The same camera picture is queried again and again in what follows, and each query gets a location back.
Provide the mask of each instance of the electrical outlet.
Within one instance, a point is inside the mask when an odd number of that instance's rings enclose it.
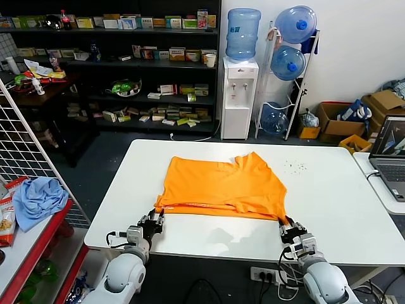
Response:
[[[265,274],[271,274],[272,279],[271,283],[274,285],[280,284],[281,280],[278,275],[278,270],[276,269],[267,269],[267,268],[259,268],[259,267],[251,267],[251,280],[261,282],[260,279],[260,272],[264,272]],[[285,271],[281,271],[281,275],[285,281],[287,281],[287,273]]]

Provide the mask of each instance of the laptop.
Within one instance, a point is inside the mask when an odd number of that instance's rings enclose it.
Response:
[[[405,202],[405,117],[387,115],[369,161],[397,201]]]

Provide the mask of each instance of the water jug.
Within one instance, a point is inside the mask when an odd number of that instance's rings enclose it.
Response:
[[[248,60],[256,54],[260,11],[235,8],[228,12],[226,54],[235,60]]]
[[[276,110],[272,108],[272,106],[278,109],[281,108],[278,103],[264,103],[261,112],[260,126],[266,133],[279,135],[284,133],[289,127],[289,119],[282,110]]]
[[[276,19],[283,40],[289,43],[307,41],[316,29],[316,14],[307,6],[294,6],[282,11]]]
[[[271,70],[281,80],[293,80],[305,69],[305,56],[290,46],[281,46],[273,54]]]

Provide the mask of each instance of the orange t-shirt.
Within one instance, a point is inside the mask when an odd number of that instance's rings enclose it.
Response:
[[[255,152],[235,163],[173,157],[165,191],[155,207],[166,213],[192,213],[285,220],[284,185]]]

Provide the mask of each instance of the paper cup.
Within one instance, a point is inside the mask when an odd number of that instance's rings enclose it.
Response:
[[[213,68],[215,66],[216,55],[215,54],[207,54],[207,55],[205,55],[205,57],[207,58],[207,67]]]

